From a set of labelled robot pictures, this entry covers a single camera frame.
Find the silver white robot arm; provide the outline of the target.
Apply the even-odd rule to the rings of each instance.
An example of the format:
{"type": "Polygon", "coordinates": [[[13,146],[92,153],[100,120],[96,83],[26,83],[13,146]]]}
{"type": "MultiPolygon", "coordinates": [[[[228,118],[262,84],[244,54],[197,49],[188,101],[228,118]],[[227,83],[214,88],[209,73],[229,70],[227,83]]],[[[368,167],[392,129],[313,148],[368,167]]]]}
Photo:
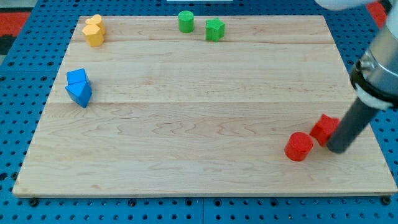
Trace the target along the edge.
{"type": "Polygon", "coordinates": [[[397,107],[397,1],[349,76],[365,105],[379,110],[397,107]]]}

